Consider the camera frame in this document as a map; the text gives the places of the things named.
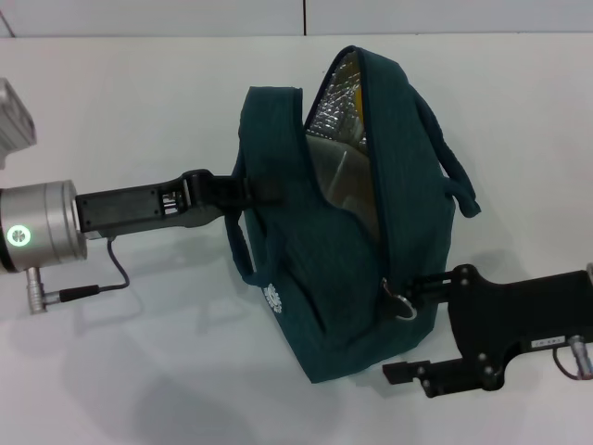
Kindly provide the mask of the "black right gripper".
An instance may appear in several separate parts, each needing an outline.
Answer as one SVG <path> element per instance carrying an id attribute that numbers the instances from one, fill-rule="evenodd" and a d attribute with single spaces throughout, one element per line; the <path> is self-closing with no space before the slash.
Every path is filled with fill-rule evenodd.
<path id="1" fill-rule="evenodd" d="M 569 346 L 577 349 L 583 379 L 593 378 L 583 357 L 593 343 L 593 264 L 584 270 L 496 284 L 472 265 L 409 280 L 403 296 L 412 304 L 448 302 L 448 316 L 461 359 L 394 362 L 382 366 L 390 385 L 418 379 L 428 398 L 505 383 L 515 357 Z"/>

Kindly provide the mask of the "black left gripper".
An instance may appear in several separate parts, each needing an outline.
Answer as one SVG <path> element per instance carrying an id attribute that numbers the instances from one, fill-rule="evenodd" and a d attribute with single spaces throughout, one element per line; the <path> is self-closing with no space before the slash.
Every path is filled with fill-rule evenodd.
<path id="1" fill-rule="evenodd" d="M 277 206 L 283 190 L 275 180 L 214 176 L 202 169 L 163 183 L 78 195 L 75 202 L 81 232 L 95 239 L 207 225 L 217 218 L 217 207 Z"/>

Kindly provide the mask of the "clear container with blue seal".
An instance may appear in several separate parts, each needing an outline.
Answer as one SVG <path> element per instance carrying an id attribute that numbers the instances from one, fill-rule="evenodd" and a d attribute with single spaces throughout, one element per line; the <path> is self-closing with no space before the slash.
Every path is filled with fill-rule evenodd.
<path id="1" fill-rule="evenodd" d="M 376 218 L 369 159 L 335 140 L 306 136 L 317 181 L 324 197 L 366 223 Z"/>

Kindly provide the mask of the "dark teal lunch bag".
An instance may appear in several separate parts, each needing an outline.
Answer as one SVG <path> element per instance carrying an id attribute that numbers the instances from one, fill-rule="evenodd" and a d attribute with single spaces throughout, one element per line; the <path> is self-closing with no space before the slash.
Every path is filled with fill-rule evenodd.
<path id="1" fill-rule="evenodd" d="M 331 204 L 306 136 L 348 144 L 361 84 L 376 218 Z M 338 53 L 311 110 L 294 87 L 249 89 L 233 176 L 279 182 L 283 202 L 227 216 L 233 260 L 258 287 L 313 383 L 359 373 L 416 348 L 435 309 L 403 296 L 444 271 L 454 215 L 480 212 L 438 120 L 396 61 L 357 46 Z"/>

